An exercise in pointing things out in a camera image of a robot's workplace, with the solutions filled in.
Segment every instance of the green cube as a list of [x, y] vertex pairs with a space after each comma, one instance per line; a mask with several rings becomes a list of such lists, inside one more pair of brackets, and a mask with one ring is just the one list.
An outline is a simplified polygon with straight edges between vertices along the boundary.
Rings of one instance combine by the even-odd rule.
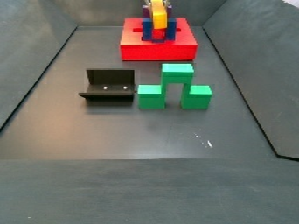
[[165, 76], [163, 77], [163, 87], [172, 83], [192, 84], [192, 77]]
[[191, 92], [181, 95], [183, 109], [207, 109], [211, 103], [211, 87], [191, 86]]
[[163, 77], [164, 76], [192, 77], [192, 64], [163, 64]]
[[139, 95], [139, 97], [143, 97], [143, 98], [163, 97], [164, 96], [163, 87], [161, 87], [161, 85], [139, 85], [137, 95]]
[[181, 98], [183, 97], [187, 97], [189, 92], [191, 92], [191, 88], [192, 88], [192, 84], [183, 84], [183, 87], [181, 87]]
[[160, 85], [139, 85], [137, 99], [140, 109], [164, 109], [164, 94]]

